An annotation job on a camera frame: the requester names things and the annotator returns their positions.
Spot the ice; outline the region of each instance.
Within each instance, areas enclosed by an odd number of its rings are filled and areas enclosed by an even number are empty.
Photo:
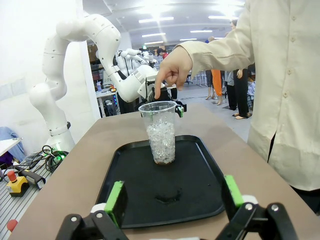
[[[156,164],[169,164],[175,160],[175,125],[160,118],[146,128]]]

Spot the button-up shirt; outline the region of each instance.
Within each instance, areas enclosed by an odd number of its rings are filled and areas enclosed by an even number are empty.
[[[181,44],[193,75],[255,62],[248,144],[291,186],[306,191],[320,189],[319,10],[320,0],[247,0],[227,37]]]

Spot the black tray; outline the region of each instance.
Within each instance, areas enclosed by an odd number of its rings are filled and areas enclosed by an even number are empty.
[[[175,137],[175,160],[168,165],[155,164],[148,140],[118,148],[96,203],[105,203],[120,180],[128,193],[122,229],[188,222],[224,210],[223,174],[196,136]]]

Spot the floor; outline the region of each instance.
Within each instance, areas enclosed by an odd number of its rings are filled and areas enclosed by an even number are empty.
[[[208,88],[206,86],[199,86],[195,83],[184,84],[183,90],[178,91],[178,99],[183,100],[186,104],[201,103],[216,116],[221,118],[236,134],[238,134],[244,141],[248,140],[249,128],[251,118],[236,120],[232,115],[237,111],[231,111],[224,109],[223,107],[228,106],[228,97],[223,97],[224,103],[217,106],[214,102],[218,100],[205,98],[208,96]]]

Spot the hand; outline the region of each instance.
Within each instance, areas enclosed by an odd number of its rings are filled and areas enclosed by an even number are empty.
[[[168,85],[176,84],[176,88],[181,90],[192,66],[191,57],[182,46],[174,49],[160,64],[160,70],[155,78],[155,99],[160,97],[163,80]]]
[[[238,79],[242,78],[242,69],[239,69],[239,71],[236,73],[236,76],[238,77]]]

